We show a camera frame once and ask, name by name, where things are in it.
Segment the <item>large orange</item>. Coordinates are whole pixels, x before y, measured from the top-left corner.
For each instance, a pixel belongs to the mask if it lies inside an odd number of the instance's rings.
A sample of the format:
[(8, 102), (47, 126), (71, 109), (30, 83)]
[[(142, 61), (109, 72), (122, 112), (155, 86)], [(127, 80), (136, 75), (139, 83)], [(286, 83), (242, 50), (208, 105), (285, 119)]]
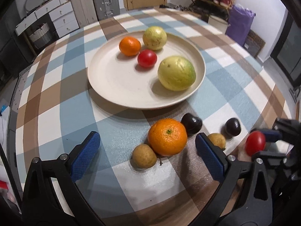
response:
[(188, 136), (182, 123), (175, 119), (166, 118), (151, 126), (147, 139), (157, 154), (170, 157), (180, 153), (185, 148)]

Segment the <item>patterned door mat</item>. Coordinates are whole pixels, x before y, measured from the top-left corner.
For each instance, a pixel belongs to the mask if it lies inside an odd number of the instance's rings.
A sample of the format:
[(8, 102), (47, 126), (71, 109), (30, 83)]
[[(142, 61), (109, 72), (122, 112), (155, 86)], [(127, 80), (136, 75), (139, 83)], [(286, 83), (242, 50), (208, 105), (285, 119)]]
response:
[(265, 41), (258, 34), (250, 30), (243, 47), (252, 57), (256, 58), (265, 44)]

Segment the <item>woven laundry basket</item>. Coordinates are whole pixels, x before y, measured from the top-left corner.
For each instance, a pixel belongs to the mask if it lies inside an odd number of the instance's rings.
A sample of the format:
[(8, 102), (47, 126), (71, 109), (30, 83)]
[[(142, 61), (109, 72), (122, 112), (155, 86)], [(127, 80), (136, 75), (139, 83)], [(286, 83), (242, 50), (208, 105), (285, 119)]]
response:
[(29, 36), (30, 41), (37, 49), (43, 48), (53, 38), (48, 23), (40, 24), (37, 30)]

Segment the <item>purple plastic bag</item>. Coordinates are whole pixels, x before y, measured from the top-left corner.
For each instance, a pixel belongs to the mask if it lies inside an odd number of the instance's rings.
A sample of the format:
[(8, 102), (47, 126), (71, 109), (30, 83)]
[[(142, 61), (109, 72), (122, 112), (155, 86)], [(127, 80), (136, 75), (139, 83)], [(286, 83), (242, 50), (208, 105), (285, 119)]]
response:
[(226, 35), (240, 46), (244, 46), (255, 16), (256, 14), (252, 10), (239, 4), (233, 5), (229, 14), (229, 26)]

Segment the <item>large yellow guava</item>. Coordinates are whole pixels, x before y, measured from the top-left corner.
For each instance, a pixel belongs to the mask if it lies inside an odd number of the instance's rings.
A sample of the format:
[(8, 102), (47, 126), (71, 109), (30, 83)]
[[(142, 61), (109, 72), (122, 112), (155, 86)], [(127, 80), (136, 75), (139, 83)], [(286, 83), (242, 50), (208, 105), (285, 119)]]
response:
[(192, 63), (182, 56), (170, 56), (161, 61), (158, 68), (158, 79), (168, 90), (183, 91), (196, 80)]

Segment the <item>small orange mandarin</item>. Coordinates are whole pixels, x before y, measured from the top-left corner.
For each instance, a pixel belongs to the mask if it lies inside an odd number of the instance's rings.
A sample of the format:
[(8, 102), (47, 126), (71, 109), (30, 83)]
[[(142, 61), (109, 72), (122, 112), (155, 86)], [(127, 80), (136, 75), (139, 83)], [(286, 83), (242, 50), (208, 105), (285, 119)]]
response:
[(127, 36), (119, 43), (119, 50), (128, 57), (135, 56), (141, 49), (141, 43), (134, 37)]

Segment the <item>white drawer desk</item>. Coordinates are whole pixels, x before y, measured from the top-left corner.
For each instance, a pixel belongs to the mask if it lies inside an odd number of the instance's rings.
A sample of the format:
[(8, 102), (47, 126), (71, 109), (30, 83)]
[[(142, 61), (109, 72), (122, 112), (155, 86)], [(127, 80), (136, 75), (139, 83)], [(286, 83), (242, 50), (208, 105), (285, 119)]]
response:
[(48, 15), (59, 38), (79, 28), (70, 0), (50, 0), (25, 17), (15, 28), (17, 36)]

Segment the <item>beige suitcase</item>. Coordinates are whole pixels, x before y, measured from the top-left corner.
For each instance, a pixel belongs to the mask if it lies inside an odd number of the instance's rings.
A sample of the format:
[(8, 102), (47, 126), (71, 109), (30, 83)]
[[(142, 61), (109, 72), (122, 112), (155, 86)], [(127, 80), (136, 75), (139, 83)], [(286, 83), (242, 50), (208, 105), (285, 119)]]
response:
[(79, 27), (97, 22), (93, 0), (70, 0)]

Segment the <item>red tomato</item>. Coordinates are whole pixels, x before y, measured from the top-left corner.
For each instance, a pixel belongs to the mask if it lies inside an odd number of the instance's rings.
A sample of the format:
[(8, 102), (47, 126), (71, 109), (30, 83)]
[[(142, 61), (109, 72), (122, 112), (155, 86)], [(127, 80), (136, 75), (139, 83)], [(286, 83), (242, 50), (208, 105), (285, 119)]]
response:
[(137, 58), (141, 67), (151, 68), (157, 62), (157, 55), (152, 50), (143, 50)]
[(264, 150), (266, 138), (260, 131), (254, 131), (249, 134), (245, 142), (245, 151), (251, 157), (255, 153)]

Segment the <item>brown round pear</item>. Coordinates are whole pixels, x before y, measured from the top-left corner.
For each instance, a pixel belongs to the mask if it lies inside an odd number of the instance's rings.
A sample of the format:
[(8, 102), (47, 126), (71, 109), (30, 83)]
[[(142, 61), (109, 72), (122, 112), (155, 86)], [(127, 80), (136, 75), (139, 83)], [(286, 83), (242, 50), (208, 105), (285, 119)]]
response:
[(157, 162), (155, 152), (147, 144), (136, 146), (133, 150), (132, 158), (137, 167), (142, 169), (151, 168)]

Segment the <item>dark plum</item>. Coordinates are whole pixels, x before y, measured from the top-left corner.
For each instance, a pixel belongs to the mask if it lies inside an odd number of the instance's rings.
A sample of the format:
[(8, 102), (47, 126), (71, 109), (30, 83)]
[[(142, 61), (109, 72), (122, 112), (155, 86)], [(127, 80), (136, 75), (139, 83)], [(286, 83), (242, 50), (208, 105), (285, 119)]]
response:
[(186, 113), (181, 119), (181, 124), (185, 127), (187, 136), (190, 137), (202, 129), (203, 121), (191, 113)]
[(226, 133), (230, 136), (236, 137), (241, 133), (241, 125), (237, 118), (230, 118), (224, 126)]

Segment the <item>checkered tablecloth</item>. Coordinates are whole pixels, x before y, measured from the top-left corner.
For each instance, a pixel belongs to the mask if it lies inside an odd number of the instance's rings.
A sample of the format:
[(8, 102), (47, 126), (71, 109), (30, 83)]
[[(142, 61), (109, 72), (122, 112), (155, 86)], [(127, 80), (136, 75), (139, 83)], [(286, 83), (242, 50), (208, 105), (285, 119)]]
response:
[[(88, 84), (86, 68), (108, 39), (161, 26), (198, 47), (206, 76), (187, 101), (157, 110), (135, 110), (101, 98)], [(178, 155), (145, 171), (130, 163), (133, 149), (147, 140), (159, 119), (186, 113), (203, 120), (202, 131), (220, 131), (230, 118), (242, 131), (225, 152), (242, 151), (248, 132), (293, 118), (295, 105), (282, 96), (261, 64), (233, 40), (197, 17), (172, 9), (118, 15), (66, 35), (34, 60), (21, 95), (16, 124), (16, 162), (25, 183), (31, 160), (52, 160), (70, 152), (90, 132), (102, 144), (77, 185), (107, 225), (188, 225), (218, 183), (212, 180), (190, 138)]]

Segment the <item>green yellow guava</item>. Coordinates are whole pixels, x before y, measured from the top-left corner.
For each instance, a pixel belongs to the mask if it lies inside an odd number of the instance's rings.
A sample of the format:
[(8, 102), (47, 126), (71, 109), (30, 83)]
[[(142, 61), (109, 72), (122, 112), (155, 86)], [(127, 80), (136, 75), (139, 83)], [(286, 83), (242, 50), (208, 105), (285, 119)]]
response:
[(162, 27), (151, 26), (142, 36), (144, 45), (149, 50), (161, 50), (167, 42), (167, 34)]

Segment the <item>cream trash bin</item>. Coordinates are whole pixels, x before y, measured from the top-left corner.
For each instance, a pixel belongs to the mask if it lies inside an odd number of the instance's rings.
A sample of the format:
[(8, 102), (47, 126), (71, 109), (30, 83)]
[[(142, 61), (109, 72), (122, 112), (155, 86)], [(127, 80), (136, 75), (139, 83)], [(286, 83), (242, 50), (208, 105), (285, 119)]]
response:
[(229, 23), (224, 19), (215, 15), (209, 15), (208, 24), (220, 30), (223, 34), (226, 33)]

